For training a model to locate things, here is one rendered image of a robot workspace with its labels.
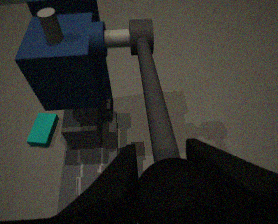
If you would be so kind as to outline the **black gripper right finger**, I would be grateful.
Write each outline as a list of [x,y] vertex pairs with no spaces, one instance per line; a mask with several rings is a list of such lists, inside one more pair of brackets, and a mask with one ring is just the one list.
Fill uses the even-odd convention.
[[187,160],[204,168],[220,196],[217,224],[278,224],[278,174],[198,139],[186,140]]

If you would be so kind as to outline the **blue arbor press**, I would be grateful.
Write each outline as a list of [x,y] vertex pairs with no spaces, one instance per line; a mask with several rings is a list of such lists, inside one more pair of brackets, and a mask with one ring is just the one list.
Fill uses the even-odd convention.
[[217,224],[221,203],[216,183],[204,168],[179,154],[152,56],[152,18],[129,19],[129,29],[105,30],[97,0],[26,2],[32,18],[15,62],[44,110],[72,109],[74,120],[85,123],[99,107],[103,121],[102,148],[71,150],[66,141],[57,214],[118,155],[117,112],[106,57],[109,48],[131,47],[131,55],[138,55],[154,158],[134,189],[136,220]]

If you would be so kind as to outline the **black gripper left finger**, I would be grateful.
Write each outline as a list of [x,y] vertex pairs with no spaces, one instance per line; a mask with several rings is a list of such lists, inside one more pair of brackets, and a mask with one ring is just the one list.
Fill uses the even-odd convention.
[[95,181],[52,218],[0,224],[137,224],[133,196],[138,181],[135,144],[126,145]]

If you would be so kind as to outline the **teal rectangular block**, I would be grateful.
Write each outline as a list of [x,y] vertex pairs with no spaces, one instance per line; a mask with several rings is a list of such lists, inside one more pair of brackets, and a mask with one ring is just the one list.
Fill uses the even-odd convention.
[[38,113],[27,142],[32,146],[49,147],[58,123],[57,114]]

